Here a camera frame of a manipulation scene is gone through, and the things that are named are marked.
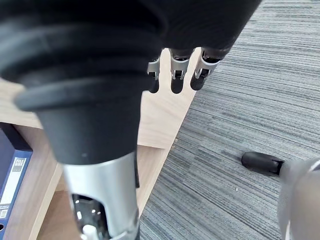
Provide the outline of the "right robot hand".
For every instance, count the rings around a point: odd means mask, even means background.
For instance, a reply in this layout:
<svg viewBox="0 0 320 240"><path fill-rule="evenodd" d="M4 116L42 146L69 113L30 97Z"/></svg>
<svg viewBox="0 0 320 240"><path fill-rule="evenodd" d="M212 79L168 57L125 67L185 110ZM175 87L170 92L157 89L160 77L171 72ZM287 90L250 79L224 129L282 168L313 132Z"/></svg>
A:
<svg viewBox="0 0 320 240"><path fill-rule="evenodd" d="M0 76L37 115L63 167L86 240L140 237L137 140L144 91L164 48L230 51L258 0L3 0Z"/></svg>

